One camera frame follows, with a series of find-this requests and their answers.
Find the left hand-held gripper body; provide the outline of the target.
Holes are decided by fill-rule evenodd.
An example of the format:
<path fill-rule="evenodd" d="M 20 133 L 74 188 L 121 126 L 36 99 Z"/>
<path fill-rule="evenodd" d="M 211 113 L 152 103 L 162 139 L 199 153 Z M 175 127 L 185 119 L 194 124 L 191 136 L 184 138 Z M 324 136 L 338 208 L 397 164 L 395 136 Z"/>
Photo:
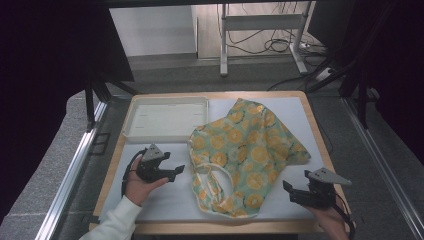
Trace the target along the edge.
<path fill-rule="evenodd" d="M 159 168 L 163 154 L 155 144 L 142 151 L 142 159 L 137 166 L 136 174 L 144 182 L 152 183 L 169 175 L 166 170 Z"/>

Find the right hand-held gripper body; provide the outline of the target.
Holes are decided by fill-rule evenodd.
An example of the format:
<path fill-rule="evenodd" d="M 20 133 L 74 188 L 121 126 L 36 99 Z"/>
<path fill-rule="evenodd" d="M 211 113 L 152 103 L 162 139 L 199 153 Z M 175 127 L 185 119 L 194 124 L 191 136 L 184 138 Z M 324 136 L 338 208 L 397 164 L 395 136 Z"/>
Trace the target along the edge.
<path fill-rule="evenodd" d="M 320 168 L 311 171 L 308 188 L 305 196 L 301 200 L 301 205 L 313 207 L 316 209 L 328 209 L 336 203 L 336 190 L 334 185 L 348 185 L 352 182 L 335 172 Z"/>

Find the lemon print green garment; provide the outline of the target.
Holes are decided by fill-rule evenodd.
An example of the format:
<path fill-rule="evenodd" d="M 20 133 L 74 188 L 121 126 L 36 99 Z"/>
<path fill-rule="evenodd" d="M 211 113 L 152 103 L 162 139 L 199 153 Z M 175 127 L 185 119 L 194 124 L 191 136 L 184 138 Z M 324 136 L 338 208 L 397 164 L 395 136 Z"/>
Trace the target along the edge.
<path fill-rule="evenodd" d="M 311 158 L 269 108 L 241 98 L 225 117 L 197 127 L 188 149 L 199 209 L 228 218 L 256 216 L 284 168 Z"/>

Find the person's left hand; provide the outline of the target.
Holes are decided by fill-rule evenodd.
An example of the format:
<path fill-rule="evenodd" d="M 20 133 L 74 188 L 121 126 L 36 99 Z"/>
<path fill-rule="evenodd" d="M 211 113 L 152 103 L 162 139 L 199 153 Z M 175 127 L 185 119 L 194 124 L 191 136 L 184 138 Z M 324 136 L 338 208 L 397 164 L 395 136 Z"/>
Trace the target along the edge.
<path fill-rule="evenodd" d="M 159 179 L 153 183 L 145 183 L 142 181 L 136 174 L 136 169 L 140 160 L 141 158 L 138 157 L 133 162 L 127 177 L 125 188 L 125 196 L 137 206 L 141 206 L 153 190 L 168 182 L 167 178 Z"/>

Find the person's right hand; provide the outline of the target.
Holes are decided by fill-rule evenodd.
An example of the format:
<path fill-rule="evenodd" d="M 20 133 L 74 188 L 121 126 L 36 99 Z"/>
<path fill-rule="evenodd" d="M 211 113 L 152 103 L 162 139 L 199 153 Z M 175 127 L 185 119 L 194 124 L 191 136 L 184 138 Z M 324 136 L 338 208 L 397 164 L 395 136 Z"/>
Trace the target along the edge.
<path fill-rule="evenodd" d="M 307 210 L 318 220 L 319 226 L 330 240 L 349 240 L 345 230 L 345 222 L 333 208 L 322 210 L 307 207 Z"/>

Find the white plastic tray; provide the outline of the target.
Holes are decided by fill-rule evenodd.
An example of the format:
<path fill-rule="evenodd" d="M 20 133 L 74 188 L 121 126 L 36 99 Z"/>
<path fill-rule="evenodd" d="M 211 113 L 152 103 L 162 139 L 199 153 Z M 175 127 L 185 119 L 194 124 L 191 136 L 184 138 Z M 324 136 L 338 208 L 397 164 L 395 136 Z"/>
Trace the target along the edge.
<path fill-rule="evenodd" d="M 207 122 L 206 97 L 134 97 L 122 134 L 133 143 L 184 143 Z"/>

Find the black tripod stand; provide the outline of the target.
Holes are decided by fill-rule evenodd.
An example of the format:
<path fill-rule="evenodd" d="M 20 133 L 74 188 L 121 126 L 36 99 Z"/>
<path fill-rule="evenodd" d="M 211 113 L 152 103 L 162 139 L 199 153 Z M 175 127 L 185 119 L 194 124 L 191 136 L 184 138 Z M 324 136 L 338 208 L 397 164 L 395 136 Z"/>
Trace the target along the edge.
<path fill-rule="evenodd" d="M 94 95 L 102 103 L 107 103 L 112 95 L 109 89 L 106 86 L 106 83 L 109 82 L 112 85 L 118 87 L 119 89 L 131 94 L 138 95 L 139 92 L 134 88 L 126 85 L 122 81 L 113 79 L 104 73 L 95 74 L 90 67 L 86 67 L 86 73 L 88 74 L 85 81 L 85 99 L 86 99 L 86 112 L 87 112 L 87 128 L 86 132 L 90 132 L 94 129 L 96 125 L 95 120 L 95 110 L 94 110 Z"/>

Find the black metal stand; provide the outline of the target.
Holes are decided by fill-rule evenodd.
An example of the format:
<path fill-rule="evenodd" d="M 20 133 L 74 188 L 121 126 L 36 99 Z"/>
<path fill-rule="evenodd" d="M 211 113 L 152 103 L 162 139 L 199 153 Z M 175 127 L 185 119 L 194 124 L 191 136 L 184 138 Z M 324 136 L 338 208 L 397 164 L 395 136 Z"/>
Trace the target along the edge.
<path fill-rule="evenodd" d="M 362 76 L 362 69 L 359 60 L 352 60 L 347 65 L 341 67 L 339 70 L 331 73 L 328 77 L 319 81 L 317 84 L 308 87 L 307 84 L 310 80 L 315 79 L 322 70 L 332 62 L 331 58 L 323 61 L 308 77 L 306 80 L 305 93 L 315 92 L 324 86 L 332 83 L 333 81 L 344 77 L 341 86 L 339 87 L 339 95 L 341 97 L 350 97 L 355 89 L 358 89 L 357 98 L 357 118 L 362 127 L 367 129 L 366 121 L 366 104 L 367 104 L 367 85 L 364 77 Z"/>

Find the white power strip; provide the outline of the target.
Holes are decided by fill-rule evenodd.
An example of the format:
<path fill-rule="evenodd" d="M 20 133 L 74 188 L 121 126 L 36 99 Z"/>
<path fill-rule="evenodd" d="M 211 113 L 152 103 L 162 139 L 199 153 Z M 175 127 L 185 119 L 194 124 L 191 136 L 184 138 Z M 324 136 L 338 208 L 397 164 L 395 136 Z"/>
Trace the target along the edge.
<path fill-rule="evenodd" d="M 317 76 L 316 76 L 316 80 L 318 82 L 326 79 L 327 77 L 329 77 L 332 73 L 334 72 L 333 68 L 329 68 L 326 67 L 324 70 L 322 70 Z"/>

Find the white cabinet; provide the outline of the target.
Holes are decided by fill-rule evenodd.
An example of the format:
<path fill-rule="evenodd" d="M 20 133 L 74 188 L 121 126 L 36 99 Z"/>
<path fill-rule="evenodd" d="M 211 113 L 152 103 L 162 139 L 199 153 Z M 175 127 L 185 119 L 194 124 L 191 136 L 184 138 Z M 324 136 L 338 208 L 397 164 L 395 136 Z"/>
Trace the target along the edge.
<path fill-rule="evenodd" d="M 197 52 L 195 17 L 189 5 L 114 8 L 110 14 L 129 57 Z"/>

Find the black curtain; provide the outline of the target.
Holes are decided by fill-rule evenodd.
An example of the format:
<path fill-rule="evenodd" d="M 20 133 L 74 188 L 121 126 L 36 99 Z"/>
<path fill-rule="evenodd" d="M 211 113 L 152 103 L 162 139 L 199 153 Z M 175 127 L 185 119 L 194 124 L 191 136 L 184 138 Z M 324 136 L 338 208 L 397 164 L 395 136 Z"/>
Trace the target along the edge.
<path fill-rule="evenodd" d="M 308 32 L 339 66 L 369 37 L 359 75 L 383 119 L 424 164 L 424 0 L 316 0 Z"/>
<path fill-rule="evenodd" d="M 108 8 L 0 0 L 0 224 L 54 139 L 69 98 L 90 80 L 131 77 Z"/>

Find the aluminium frame rail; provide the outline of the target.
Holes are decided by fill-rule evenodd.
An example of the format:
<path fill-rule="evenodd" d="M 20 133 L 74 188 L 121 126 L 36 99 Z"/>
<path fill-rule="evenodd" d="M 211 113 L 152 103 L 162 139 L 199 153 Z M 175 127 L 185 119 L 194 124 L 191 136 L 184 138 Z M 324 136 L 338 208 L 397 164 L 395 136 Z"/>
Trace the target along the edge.
<path fill-rule="evenodd" d="M 342 98 L 341 102 L 415 239 L 424 240 L 424 221 L 417 208 L 394 175 L 370 131 L 360 123 L 354 104 L 346 98 Z"/>
<path fill-rule="evenodd" d="M 99 122 L 102 120 L 107 107 L 107 103 L 99 102 L 92 111 L 93 123 L 84 124 L 78 146 L 72 152 L 72 157 L 67 158 L 68 163 L 65 164 L 66 170 L 63 171 L 60 185 L 57 188 L 55 197 L 52 200 L 49 210 L 45 214 L 45 218 L 34 240 L 50 240 L 57 229 L 60 218 L 63 215 L 63 211 L 75 186 L 75 181 L 88 156 L 90 147 L 99 128 Z"/>

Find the white metal desk frame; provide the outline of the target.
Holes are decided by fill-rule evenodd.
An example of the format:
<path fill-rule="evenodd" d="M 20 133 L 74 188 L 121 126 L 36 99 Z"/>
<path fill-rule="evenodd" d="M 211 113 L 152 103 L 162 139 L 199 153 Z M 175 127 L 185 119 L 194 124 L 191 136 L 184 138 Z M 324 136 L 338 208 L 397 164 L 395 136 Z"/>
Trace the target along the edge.
<path fill-rule="evenodd" d="M 299 46 L 311 6 L 312 2 L 308 1 L 305 9 L 298 14 L 232 16 L 227 14 L 227 4 L 222 4 L 220 74 L 222 76 L 228 74 L 227 33 L 229 31 L 296 30 L 296 38 L 289 44 L 289 49 L 299 73 L 306 75 L 308 71 L 300 56 Z"/>

